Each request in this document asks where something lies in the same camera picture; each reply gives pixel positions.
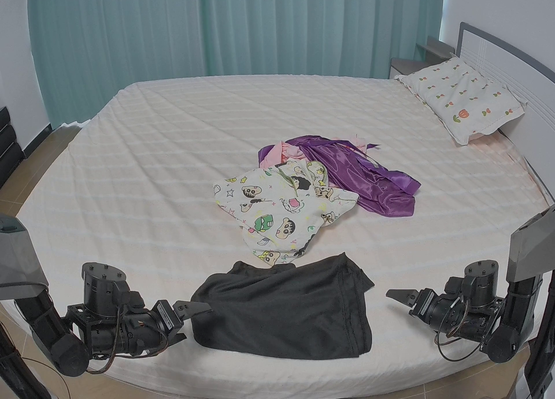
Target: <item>pillowcase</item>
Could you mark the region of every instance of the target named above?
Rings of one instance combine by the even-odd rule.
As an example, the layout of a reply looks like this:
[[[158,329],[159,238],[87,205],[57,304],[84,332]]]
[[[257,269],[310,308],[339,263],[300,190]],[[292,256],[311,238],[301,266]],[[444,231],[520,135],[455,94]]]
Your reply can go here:
[[[483,77],[458,57],[395,78],[435,112],[461,145],[524,114],[506,86]]]

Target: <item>cartoon print shirt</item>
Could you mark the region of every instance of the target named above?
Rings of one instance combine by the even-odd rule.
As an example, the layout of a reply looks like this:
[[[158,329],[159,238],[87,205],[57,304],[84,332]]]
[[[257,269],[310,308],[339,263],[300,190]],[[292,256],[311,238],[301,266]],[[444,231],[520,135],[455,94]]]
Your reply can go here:
[[[219,181],[214,195],[239,222],[247,246],[270,266],[302,256],[318,229],[358,200],[356,193],[329,187],[320,162],[294,159]]]

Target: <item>mattress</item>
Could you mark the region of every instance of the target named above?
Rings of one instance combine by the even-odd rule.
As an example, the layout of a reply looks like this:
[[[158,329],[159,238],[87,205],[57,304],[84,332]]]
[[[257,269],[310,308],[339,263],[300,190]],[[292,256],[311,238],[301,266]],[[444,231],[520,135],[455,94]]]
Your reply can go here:
[[[522,157],[500,134],[457,146],[441,122],[394,80],[228,76],[135,83],[75,137],[19,213],[59,312],[82,302],[81,266],[114,265],[152,307],[188,300],[213,273],[242,260],[264,266],[218,208],[212,182],[257,166],[262,146],[303,134],[380,146],[371,157],[422,183],[415,214],[385,218],[355,207],[319,231],[308,264],[345,252],[376,284],[366,292],[369,353],[357,359],[272,359],[204,348],[190,322],[184,342],[142,360],[116,359],[108,375],[203,398],[369,396],[449,375],[487,359],[443,360],[434,333],[391,288],[442,292],[467,264],[496,259],[504,296],[510,234],[547,207]],[[536,329],[545,304],[537,305]],[[6,304],[22,322],[13,303]],[[472,342],[446,349],[464,355]]]

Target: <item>gray nightstand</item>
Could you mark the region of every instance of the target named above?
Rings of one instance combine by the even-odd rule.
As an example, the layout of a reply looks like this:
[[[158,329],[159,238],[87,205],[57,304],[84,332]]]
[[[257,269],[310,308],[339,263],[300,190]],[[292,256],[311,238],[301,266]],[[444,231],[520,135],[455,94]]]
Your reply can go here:
[[[405,58],[392,58],[389,69],[389,78],[398,74],[408,76],[417,70],[427,68],[433,64],[440,64],[454,56],[454,48],[447,43],[428,36],[426,44],[417,43],[416,46],[425,52],[425,61],[407,60]]]

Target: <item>curtain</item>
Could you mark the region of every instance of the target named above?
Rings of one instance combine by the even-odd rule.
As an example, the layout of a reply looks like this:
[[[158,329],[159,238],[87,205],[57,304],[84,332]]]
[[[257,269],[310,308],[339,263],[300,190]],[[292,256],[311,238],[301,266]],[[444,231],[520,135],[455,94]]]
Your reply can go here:
[[[230,74],[385,78],[437,37],[443,0],[29,0],[52,126],[93,117],[125,86]]]

